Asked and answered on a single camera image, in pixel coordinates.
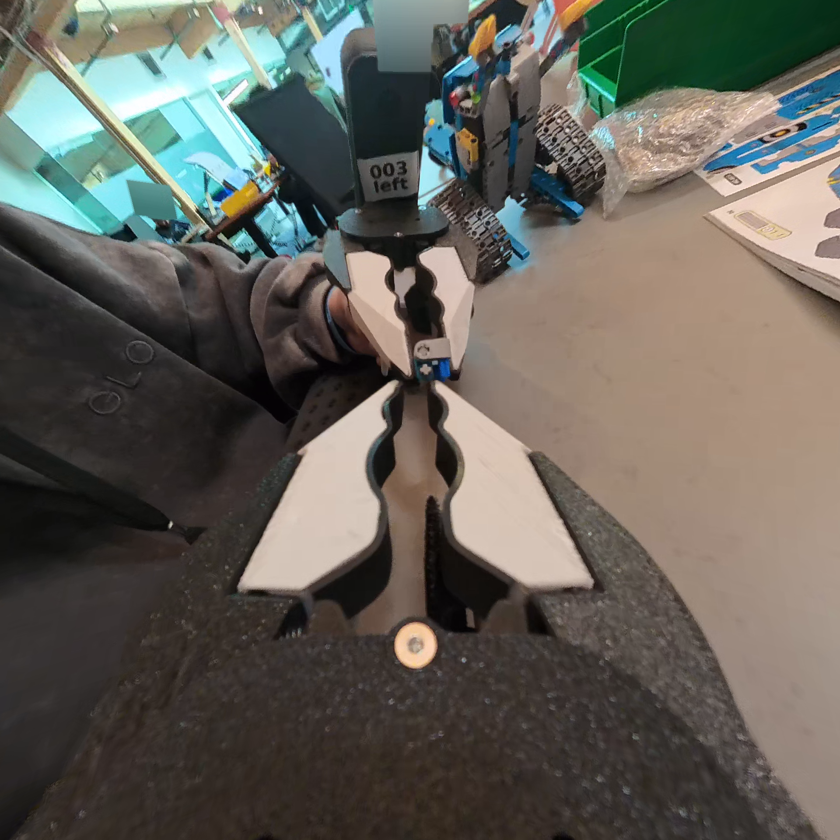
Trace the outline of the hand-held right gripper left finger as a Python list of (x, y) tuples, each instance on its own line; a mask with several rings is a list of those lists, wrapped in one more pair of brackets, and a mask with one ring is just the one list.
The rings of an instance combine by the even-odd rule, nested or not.
[(395, 466), (403, 386), (388, 381), (296, 453), (291, 477), (238, 580), (240, 595), (332, 602), (355, 618), (392, 571), (383, 493)]

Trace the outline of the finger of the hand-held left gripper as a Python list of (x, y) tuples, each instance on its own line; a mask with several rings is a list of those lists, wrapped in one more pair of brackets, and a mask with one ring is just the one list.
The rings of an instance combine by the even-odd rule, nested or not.
[(420, 340), (447, 338), (450, 341), (450, 380), (454, 380), (458, 378), (466, 356), (474, 310), (474, 283), (467, 277), (456, 248), (422, 251), (417, 258), (417, 280), (428, 287), (432, 327), (431, 335)]
[(414, 378), (406, 324), (398, 312), (398, 297), (387, 282), (393, 274), (392, 262), (376, 253), (350, 253), (345, 262), (354, 321), (382, 362), (406, 379)]

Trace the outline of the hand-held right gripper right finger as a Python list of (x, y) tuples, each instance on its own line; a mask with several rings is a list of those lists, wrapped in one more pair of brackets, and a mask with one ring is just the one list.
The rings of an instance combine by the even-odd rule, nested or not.
[(475, 617), (499, 602), (591, 592), (595, 577), (540, 477), (535, 453), (449, 386), (427, 391), (440, 504), (443, 587)]

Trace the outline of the person's left forearm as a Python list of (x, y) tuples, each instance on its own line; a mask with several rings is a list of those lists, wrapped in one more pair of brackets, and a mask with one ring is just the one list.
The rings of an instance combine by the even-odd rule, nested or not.
[(179, 276), (197, 367), (273, 413), (296, 412), (312, 384), (355, 355), (333, 341), (332, 287), (318, 254), (253, 259), (215, 245), (181, 248)]

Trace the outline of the grey desk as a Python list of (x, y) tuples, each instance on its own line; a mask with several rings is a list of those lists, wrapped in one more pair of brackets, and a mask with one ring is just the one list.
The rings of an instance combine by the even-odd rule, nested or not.
[(463, 397), (642, 543), (761, 750), (838, 838), (838, 303), (710, 224), (695, 175), (581, 221), (478, 291)]

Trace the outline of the person's left hand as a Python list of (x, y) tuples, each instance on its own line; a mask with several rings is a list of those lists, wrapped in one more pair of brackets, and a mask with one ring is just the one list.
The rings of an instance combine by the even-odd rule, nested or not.
[(344, 292), (331, 287), (324, 301), (324, 316), (332, 339), (342, 352), (374, 358), (376, 350), (354, 321), (350, 303)]

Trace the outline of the black office chair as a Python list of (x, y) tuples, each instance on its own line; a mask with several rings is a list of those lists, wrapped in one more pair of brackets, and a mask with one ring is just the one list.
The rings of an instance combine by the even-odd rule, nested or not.
[(347, 131), (299, 74), (277, 88), (252, 91), (232, 111), (328, 227), (354, 206)]

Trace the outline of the dark perforated panel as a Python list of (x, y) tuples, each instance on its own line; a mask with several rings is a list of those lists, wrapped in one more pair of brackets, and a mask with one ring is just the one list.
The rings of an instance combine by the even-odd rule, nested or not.
[(297, 453), (383, 386), (395, 384), (395, 380), (386, 379), (373, 367), (321, 375), (309, 388), (300, 410), (288, 426), (283, 455)]

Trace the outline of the blue tracked toy robot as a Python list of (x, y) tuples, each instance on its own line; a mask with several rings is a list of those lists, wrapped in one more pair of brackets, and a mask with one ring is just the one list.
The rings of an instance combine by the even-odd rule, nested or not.
[(466, 57), (440, 81), (442, 118), (424, 135), (429, 157), (453, 173), (430, 203), (475, 247), (477, 284), (511, 257), (529, 257), (498, 218), (507, 200), (575, 223), (606, 180), (602, 153), (578, 120), (560, 104), (541, 104), (542, 78), (578, 45), (595, 2), (554, 2), (549, 34), (560, 37), (540, 49), (536, 5), (519, 24), (499, 28), (494, 14), (479, 21)]

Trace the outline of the clear plastic bag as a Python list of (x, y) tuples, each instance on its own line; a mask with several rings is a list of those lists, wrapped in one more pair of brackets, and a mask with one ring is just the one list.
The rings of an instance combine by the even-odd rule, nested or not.
[(644, 193), (693, 172), (779, 101), (767, 91), (671, 88), (619, 108), (589, 133), (605, 163), (602, 214), (627, 193)]

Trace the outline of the green storage bin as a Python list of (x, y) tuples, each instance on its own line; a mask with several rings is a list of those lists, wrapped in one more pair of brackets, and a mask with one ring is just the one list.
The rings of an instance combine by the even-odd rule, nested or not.
[(746, 91), (839, 43), (838, 1), (604, 1), (577, 75), (604, 117), (652, 91)]

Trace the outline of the instruction booklet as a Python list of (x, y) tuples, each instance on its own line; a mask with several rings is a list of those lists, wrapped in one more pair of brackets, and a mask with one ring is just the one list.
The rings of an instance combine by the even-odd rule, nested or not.
[(839, 163), (827, 161), (707, 213), (720, 231), (839, 300)]

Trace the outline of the blue sticker sheet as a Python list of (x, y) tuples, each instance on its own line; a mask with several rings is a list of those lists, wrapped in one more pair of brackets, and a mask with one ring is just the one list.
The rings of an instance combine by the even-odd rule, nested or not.
[(736, 134), (695, 173), (731, 196), (838, 151), (839, 69), (791, 87), (770, 114)]

